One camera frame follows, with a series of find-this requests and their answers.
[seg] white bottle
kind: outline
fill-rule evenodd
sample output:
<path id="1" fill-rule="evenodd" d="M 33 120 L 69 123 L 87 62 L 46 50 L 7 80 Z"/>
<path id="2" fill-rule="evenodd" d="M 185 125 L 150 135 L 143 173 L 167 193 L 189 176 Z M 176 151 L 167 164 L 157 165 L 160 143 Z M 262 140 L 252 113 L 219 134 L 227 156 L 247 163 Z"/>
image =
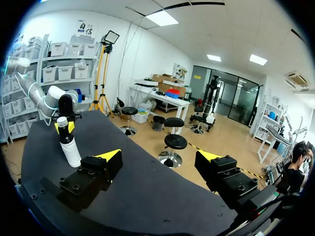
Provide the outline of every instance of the white bottle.
<path id="1" fill-rule="evenodd" d="M 69 133 L 67 118 L 59 117 L 57 124 L 60 135 L 60 145 L 69 165 L 74 168 L 79 167 L 81 165 L 81 156 L 73 135 Z"/>

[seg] black shirt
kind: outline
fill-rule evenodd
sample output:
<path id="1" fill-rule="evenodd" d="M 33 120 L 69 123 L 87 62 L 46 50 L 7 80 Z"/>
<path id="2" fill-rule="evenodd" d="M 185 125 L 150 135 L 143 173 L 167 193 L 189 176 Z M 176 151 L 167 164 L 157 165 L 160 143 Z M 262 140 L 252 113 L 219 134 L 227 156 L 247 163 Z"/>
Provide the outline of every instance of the black shirt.
<path id="1" fill-rule="evenodd" d="M 291 187 L 291 193 L 298 193 L 300 192 L 300 187 L 304 180 L 304 175 L 300 170 L 295 169 L 288 169 L 291 163 L 286 164 L 286 177 L 288 184 Z"/>

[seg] curved black table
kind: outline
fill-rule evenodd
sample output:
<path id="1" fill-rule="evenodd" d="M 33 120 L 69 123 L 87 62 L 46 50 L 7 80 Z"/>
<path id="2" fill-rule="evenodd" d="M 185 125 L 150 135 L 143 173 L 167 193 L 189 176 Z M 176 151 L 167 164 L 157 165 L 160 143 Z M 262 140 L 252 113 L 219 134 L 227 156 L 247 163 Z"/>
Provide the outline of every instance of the curved black table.
<path id="1" fill-rule="evenodd" d="M 33 123 L 23 153 L 22 185 L 47 177 L 58 186 L 60 177 L 75 171 L 54 129 L 42 120 Z M 236 212 L 220 196 L 160 164 L 100 111 L 83 112 L 73 134 L 82 157 L 120 148 L 124 163 L 113 184 L 80 212 L 82 216 L 102 225 L 152 234 L 217 235 L 233 222 Z"/>

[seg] person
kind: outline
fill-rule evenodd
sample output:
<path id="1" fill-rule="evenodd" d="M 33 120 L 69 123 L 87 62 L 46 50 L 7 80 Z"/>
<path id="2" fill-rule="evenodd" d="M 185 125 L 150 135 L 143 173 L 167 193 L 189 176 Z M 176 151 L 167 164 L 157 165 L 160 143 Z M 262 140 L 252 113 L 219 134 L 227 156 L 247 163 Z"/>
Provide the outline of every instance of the person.
<path id="1" fill-rule="evenodd" d="M 292 162 L 286 165 L 286 178 L 290 185 L 291 193 L 299 193 L 307 182 L 308 176 L 304 175 L 299 170 L 305 161 L 309 162 L 311 172 L 314 163 L 314 155 L 303 141 L 295 145 L 292 152 Z"/>

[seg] black stool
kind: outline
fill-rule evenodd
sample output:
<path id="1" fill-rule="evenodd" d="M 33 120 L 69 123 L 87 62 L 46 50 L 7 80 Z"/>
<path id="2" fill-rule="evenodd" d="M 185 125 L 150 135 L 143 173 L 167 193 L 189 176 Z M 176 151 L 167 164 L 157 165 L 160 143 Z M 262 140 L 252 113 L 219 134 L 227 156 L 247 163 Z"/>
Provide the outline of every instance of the black stool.
<path id="1" fill-rule="evenodd" d="M 122 100 L 117 98 L 117 103 L 119 105 L 119 109 L 121 114 L 128 116 L 127 126 L 120 127 L 120 130 L 123 131 L 127 136 L 133 136 L 137 133 L 137 129 L 134 127 L 131 127 L 130 124 L 130 118 L 131 115 L 135 115 L 138 113 L 138 109 L 134 107 L 125 107 L 125 104 Z"/>
<path id="2" fill-rule="evenodd" d="M 196 119 L 196 121 L 198 121 L 198 124 L 194 125 L 190 129 L 195 134 L 203 134 L 203 131 L 200 128 L 200 125 L 201 125 L 200 121 L 203 119 L 203 117 L 197 115 L 199 112 L 203 112 L 203 108 L 202 107 L 195 107 L 194 111 L 195 111 L 195 119 Z"/>
<path id="3" fill-rule="evenodd" d="M 165 127 L 183 127 L 184 121 L 180 118 L 167 118 L 164 122 Z M 176 168 L 180 167 L 182 164 L 182 158 L 175 152 L 176 150 L 181 150 L 186 148 L 187 140 L 177 134 L 170 134 L 165 137 L 164 139 L 165 144 L 168 148 L 170 147 L 171 151 L 163 151 L 159 154 L 158 160 L 160 163 L 168 166 L 169 168 Z"/>

